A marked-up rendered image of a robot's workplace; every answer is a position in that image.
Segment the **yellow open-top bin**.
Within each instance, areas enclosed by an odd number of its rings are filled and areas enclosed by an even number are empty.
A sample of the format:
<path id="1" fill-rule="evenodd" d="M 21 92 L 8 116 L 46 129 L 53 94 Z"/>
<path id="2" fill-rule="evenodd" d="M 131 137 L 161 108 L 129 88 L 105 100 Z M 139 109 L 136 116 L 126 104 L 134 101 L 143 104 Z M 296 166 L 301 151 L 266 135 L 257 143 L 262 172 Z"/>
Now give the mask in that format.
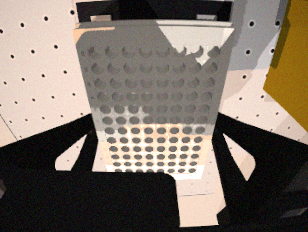
<path id="1" fill-rule="evenodd" d="M 288 0 L 263 90 L 308 132 L 308 0 Z"/>

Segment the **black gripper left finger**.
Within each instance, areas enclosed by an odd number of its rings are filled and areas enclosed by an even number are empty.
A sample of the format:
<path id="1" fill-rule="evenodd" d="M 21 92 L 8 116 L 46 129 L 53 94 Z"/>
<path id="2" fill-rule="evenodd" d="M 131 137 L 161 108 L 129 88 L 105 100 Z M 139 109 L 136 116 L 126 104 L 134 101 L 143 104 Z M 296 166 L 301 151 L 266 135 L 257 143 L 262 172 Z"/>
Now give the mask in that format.
<path id="1" fill-rule="evenodd" d="M 71 171 L 92 171 L 99 140 L 91 113 L 0 147 L 0 164 L 56 170 L 56 159 L 85 135 Z"/>

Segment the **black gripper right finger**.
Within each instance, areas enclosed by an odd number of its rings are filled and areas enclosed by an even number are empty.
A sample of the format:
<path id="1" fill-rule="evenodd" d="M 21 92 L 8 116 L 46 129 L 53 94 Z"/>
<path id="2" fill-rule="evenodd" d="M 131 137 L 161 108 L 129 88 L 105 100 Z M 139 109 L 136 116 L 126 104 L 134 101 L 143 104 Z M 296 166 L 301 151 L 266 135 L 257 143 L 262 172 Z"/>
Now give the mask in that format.
<path id="1" fill-rule="evenodd" d="M 223 133 L 253 156 L 246 181 Z M 246 223 L 265 201 L 308 192 L 308 145 L 218 112 L 212 147 L 229 224 Z M 241 192 L 241 193 L 240 193 Z"/>

